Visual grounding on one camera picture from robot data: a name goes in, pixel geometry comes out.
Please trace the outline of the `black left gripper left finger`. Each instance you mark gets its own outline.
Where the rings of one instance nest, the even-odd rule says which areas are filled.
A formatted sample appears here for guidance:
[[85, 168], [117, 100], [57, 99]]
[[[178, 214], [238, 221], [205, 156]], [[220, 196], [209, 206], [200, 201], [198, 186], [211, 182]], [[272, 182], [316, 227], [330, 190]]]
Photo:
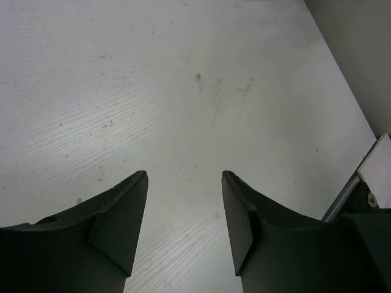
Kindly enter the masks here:
[[35, 224], [1, 228], [2, 292], [123, 292], [147, 199], [138, 171]]

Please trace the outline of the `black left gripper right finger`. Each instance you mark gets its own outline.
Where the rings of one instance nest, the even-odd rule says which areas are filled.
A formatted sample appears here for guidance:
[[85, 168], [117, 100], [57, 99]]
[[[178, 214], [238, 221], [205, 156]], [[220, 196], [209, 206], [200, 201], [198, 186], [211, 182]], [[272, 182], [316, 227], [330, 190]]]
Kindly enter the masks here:
[[292, 211], [231, 171], [222, 196], [244, 292], [389, 292], [390, 210], [358, 184], [329, 222]]

